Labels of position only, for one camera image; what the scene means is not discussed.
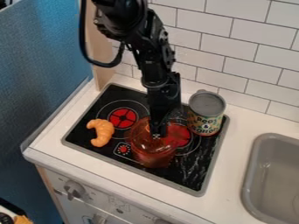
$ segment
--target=can label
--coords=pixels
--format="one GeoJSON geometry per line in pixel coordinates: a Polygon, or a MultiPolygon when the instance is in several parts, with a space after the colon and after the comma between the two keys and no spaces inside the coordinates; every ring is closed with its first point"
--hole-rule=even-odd
{"type": "Polygon", "coordinates": [[[187,116],[188,128],[200,136],[212,136],[220,130],[222,118],[223,114],[218,116],[202,116],[194,113],[189,108],[187,116]]]}

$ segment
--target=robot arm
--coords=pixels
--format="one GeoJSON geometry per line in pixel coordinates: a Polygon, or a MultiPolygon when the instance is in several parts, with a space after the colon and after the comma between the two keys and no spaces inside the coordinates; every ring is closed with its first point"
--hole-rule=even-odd
{"type": "Polygon", "coordinates": [[[179,74],[171,71],[175,53],[161,19],[148,9],[147,0],[92,1],[97,8],[94,22],[98,30],[121,42],[115,60],[105,65],[121,62],[124,45],[133,52],[148,90],[150,132],[153,137],[165,137],[169,113],[181,108],[181,93],[179,74]]]}

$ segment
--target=toy croissant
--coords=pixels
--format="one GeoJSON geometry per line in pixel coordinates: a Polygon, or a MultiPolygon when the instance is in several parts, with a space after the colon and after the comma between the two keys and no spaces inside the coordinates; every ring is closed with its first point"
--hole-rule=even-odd
{"type": "Polygon", "coordinates": [[[107,144],[112,135],[115,133],[115,127],[107,120],[95,119],[87,124],[87,128],[95,129],[97,138],[92,139],[90,142],[95,147],[103,147],[107,144]]]}
{"type": "Polygon", "coordinates": [[[24,215],[19,215],[15,217],[14,220],[15,224],[33,224],[31,220],[29,220],[26,216],[24,215]]]}

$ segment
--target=white subway tile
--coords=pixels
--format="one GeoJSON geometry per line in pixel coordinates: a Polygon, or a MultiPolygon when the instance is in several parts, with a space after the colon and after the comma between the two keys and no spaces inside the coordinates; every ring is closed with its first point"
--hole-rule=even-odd
{"type": "Polygon", "coordinates": [[[282,77],[279,80],[278,85],[287,87],[287,88],[296,88],[299,89],[299,73],[283,70],[282,77]]]}
{"type": "Polygon", "coordinates": [[[294,44],[292,46],[293,50],[299,51],[299,34],[297,33],[294,44]]]}
{"type": "Polygon", "coordinates": [[[267,22],[299,28],[299,5],[272,2],[267,22]]]}
{"type": "Polygon", "coordinates": [[[206,12],[233,18],[264,21],[269,3],[266,0],[208,0],[206,12]]]}
{"type": "Polygon", "coordinates": [[[142,72],[136,66],[133,66],[133,77],[139,80],[142,78],[142,72]]]}
{"type": "Polygon", "coordinates": [[[181,78],[192,80],[192,81],[195,80],[195,76],[196,76],[195,66],[188,66],[182,63],[175,63],[172,71],[180,73],[181,78]]]}
{"type": "Polygon", "coordinates": [[[149,7],[156,12],[165,25],[176,25],[177,9],[156,4],[149,4],[149,7]]]}
{"type": "Polygon", "coordinates": [[[206,91],[211,91],[213,93],[217,93],[218,91],[217,87],[212,87],[206,84],[198,83],[196,81],[184,79],[181,80],[181,88],[182,92],[185,94],[195,94],[200,89],[205,89],[206,91]]]}
{"type": "Polygon", "coordinates": [[[197,81],[220,88],[228,88],[239,92],[243,92],[247,84],[247,79],[229,74],[213,72],[211,70],[203,68],[198,68],[197,81]]]}
{"type": "Polygon", "coordinates": [[[216,71],[221,71],[224,62],[223,56],[195,51],[179,46],[176,47],[176,58],[178,62],[198,67],[211,68],[216,71]]]}
{"type": "Polygon", "coordinates": [[[233,21],[232,38],[290,48],[295,33],[296,30],[291,28],[236,19],[233,21]]]}
{"type": "Polygon", "coordinates": [[[130,51],[124,51],[122,55],[122,62],[130,64],[135,66],[136,65],[136,60],[134,58],[134,55],[130,51]]]}
{"type": "Polygon", "coordinates": [[[195,31],[186,31],[173,27],[165,27],[169,33],[170,43],[176,46],[186,46],[189,48],[199,48],[201,34],[195,31]]]}
{"type": "MultiPolygon", "coordinates": [[[[112,47],[112,57],[111,57],[112,60],[115,58],[115,56],[116,56],[117,53],[118,53],[118,48],[112,47]]],[[[126,63],[126,64],[130,64],[130,65],[136,66],[136,60],[134,58],[134,55],[133,55],[132,52],[130,52],[128,50],[125,50],[123,52],[122,62],[126,63]]]]}
{"type": "Polygon", "coordinates": [[[119,47],[121,42],[120,41],[117,41],[117,40],[113,40],[111,38],[108,39],[108,42],[110,42],[112,44],[112,46],[114,47],[119,47]]]}
{"type": "Polygon", "coordinates": [[[299,122],[299,108],[272,101],[268,114],[278,116],[294,122],[299,122]]]}
{"type": "Polygon", "coordinates": [[[246,93],[277,102],[299,106],[299,91],[286,87],[278,87],[264,82],[250,80],[246,93]]]}
{"type": "Polygon", "coordinates": [[[248,79],[276,84],[282,69],[272,66],[226,58],[225,73],[239,75],[248,79]]]}
{"type": "Polygon", "coordinates": [[[115,67],[115,71],[118,74],[127,75],[129,77],[133,76],[133,73],[132,73],[133,71],[132,71],[132,66],[131,65],[121,63],[120,65],[115,67]]]}
{"type": "Polygon", "coordinates": [[[189,10],[178,10],[177,12],[177,27],[225,37],[229,36],[232,21],[229,17],[219,17],[189,10]]]}
{"type": "Polygon", "coordinates": [[[253,60],[257,44],[203,34],[201,50],[234,58],[253,60]]]}
{"type": "Polygon", "coordinates": [[[255,61],[299,71],[299,52],[260,45],[255,61]]]}
{"type": "Polygon", "coordinates": [[[205,9],[205,0],[153,0],[153,4],[162,4],[192,11],[204,11],[205,9]]]}
{"type": "Polygon", "coordinates": [[[247,94],[240,94],[234,91],[220,89],[219,94],[227,103],[239,106],[245,109],[252,109],[262,113],[266,112],[269,101],[247,94]]]}

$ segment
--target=can lid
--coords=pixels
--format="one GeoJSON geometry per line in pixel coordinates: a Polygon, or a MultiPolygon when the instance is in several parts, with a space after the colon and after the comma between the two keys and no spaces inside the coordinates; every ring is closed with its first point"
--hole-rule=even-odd
{"type": "Polygon", "coordinates": [[[218,116],[226,109],[226,101],[208,91],[198,91],[189,100],[189,107],[201,116],[218,116]]]}

